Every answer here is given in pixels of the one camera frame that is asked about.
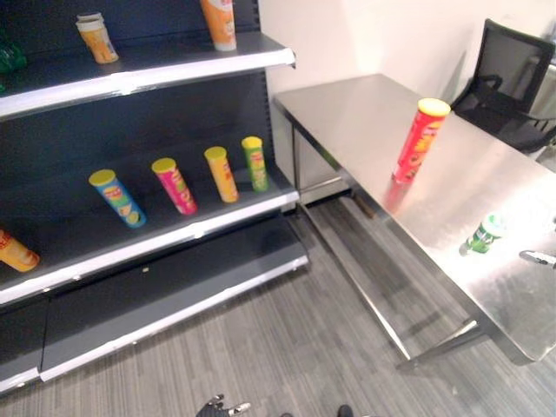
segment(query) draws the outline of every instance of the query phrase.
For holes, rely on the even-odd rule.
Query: white can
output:
[[[77,15],[76,26],[97,63],[113,63],[118,60],[119,56],[112,46],[101,13]]]

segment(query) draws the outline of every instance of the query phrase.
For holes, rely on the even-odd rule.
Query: person's foot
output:
[[[350,406],[344,404],[338,409],[338,417],[354,417],[354,412]]]

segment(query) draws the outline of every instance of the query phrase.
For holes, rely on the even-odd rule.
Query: gray shelf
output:
[[[38,379],[47,301],[0,314],[0,393]]]
[[[237,170],[234,176],[240,199],[233,204],[220,200],[212,178],[189,184],[199,207],[195,215],[189,216],[180,215],[160,187],[158,192],[140,199],[148,221],[139,229],[125,226],[103,203],[71,219],[44,222],[33,231],[34,235],[22,237],[26,242],[36,242],[33,249],[41,256],[38,267],[21,274],[0,264],[0,306],[198,239],[299,199],[297,191],[272,163],[268,164],[268,175],[268,191],[256,193],[248,171]]]
[[[5,77],[0,121],[126,96],[145,90],[295,63],[294,52],[260,32],[237,34],[237,50],[174,38],[118,48],[120,59],[98,65],[86,52],[43,59]]]
[[[55,297],[41,379],[47,381],[308,262],[281,216],[213,237]]]

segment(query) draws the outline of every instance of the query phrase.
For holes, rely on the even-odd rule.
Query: chair backrest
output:
[[[553,54],[553,43],[487,19],[473,80],[454,105],[469,93],[481,102],[491,90],[497,105],[528,112]]]

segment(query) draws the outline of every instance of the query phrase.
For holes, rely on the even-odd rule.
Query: gray carpet floor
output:
[[[464,312],[379,219],[347,198],[311,208],[350,272],[412,354],[461,324]],[[215,393],[244,414],[535,416],[555,414],[556,352],[514,366],[490,341],[411,372],[302,216],[291,223],[311,264],[137,345],[49,383],[0,398],[0,415],[195,416]]]

